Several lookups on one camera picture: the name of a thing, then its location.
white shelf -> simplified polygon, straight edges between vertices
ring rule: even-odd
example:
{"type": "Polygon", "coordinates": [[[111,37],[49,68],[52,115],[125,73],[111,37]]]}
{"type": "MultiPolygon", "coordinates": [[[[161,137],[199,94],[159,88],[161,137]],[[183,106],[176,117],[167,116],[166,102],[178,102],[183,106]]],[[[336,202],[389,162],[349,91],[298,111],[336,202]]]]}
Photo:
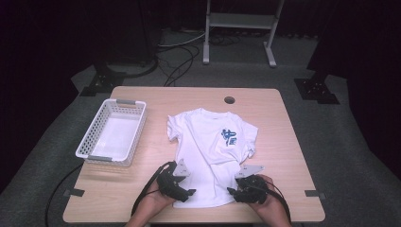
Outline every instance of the white shelf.
{"type": "Polygon", "coordinates": [[[273,15],[210,13],[210,26],[271,29],[273,15]]]}

white plastic basket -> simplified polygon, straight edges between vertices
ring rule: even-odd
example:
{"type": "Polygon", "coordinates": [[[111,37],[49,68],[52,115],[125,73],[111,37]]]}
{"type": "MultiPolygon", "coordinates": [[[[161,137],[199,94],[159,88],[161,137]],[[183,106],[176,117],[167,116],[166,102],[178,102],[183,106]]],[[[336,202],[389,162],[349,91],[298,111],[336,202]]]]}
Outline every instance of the white plastic basket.
{"type": "Polygon", "coordinates": [[[146,120],[143,101],[106,99],[76,155],[88,163],[130,166],[146,120]]]}

forearm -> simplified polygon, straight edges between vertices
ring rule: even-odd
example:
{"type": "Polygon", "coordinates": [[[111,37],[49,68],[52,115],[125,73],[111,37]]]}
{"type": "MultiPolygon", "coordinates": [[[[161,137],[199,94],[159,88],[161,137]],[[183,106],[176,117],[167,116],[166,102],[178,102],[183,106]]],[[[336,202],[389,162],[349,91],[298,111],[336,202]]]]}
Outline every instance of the forearm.
{"type": "Polygon", "coordinates": [[[291,226],[284,207],[278,201],[272,201],[270,206],[253,207],[255,213],[270,227],[291,226]]]}
{"type": "Polygon", "coordinates": [[[166,201],[158,201],[155,199],[155,194],[145,196],[133,213],[127,227],[142,227],[145,226],[151,218],[159,214],[166,206],[172,203],[166,201]]]}

blue graphic print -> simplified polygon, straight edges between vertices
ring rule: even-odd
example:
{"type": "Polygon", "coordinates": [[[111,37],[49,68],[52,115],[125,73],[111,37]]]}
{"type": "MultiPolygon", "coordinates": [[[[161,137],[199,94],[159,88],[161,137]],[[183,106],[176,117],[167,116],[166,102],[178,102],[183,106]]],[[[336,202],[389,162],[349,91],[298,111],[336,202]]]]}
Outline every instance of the blue graphic print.
{"type": "Polygon", "coordinates": [[[226,141],[226,146],[228,147],[229,145],[235,145],[236,143],[236,132],[230,131],[230,130],[223,130],[221,132],[221,135],[223,136],[224,140],[226,141]]]}

human hand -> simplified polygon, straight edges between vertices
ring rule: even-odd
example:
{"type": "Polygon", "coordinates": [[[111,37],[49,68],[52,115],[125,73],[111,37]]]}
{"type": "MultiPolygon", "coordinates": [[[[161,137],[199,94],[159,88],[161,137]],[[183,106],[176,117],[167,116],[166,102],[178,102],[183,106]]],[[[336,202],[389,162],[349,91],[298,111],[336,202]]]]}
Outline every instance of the human hand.
{"type": "MultiPolygon", "coordinates": [[[[272,178],[258,174],[267,182],[268,189],[275,191],[272,178]]],[[[271,227],[288,227],[291,224],[288,221],[286,210],[283,204],[277,200],[274,196],[269,196],[266,198],[265,202],[259,203],[247,203],[256,212],[256,214],[263,219],[271,227]]]]}
{"type": "Polygon", "coordinates": [[[148,221],[159,214],[165,207],[171,205],[174,199],[162,195],[159,191],[157,179],[150,185],[146,196],[139,202],[135,213],[127,223],[127,227],[145,226],[148,221]]]}

